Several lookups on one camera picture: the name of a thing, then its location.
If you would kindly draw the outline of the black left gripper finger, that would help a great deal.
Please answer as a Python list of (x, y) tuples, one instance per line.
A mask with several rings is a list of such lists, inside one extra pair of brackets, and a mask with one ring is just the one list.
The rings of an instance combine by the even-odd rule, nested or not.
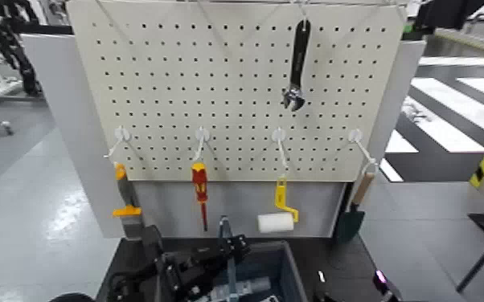
[(326, 278), (323, 271), (318, 270), (318, 279), (315, 283), (315, 300), (317, 302), (326, 301)]

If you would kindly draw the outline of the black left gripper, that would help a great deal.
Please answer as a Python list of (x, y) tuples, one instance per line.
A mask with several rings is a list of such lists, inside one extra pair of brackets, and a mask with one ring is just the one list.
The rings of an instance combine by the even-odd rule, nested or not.
[[(251, 251), (245, 235), (227, 239), (228, 251), (236, 262)], [(168, 252), (163, 256), (162, 280), (170, 301), (194, 301), (208, 294), (214, 287), (213, 279), (228, 264), (224, 245)]]

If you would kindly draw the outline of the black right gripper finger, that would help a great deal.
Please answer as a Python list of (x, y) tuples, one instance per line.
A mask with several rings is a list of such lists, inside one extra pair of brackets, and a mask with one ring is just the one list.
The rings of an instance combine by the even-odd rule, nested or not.
[(381, 270), (376, 270), (373, 284), (381, 295), (381, 302), (400, 302), (400, 292)]

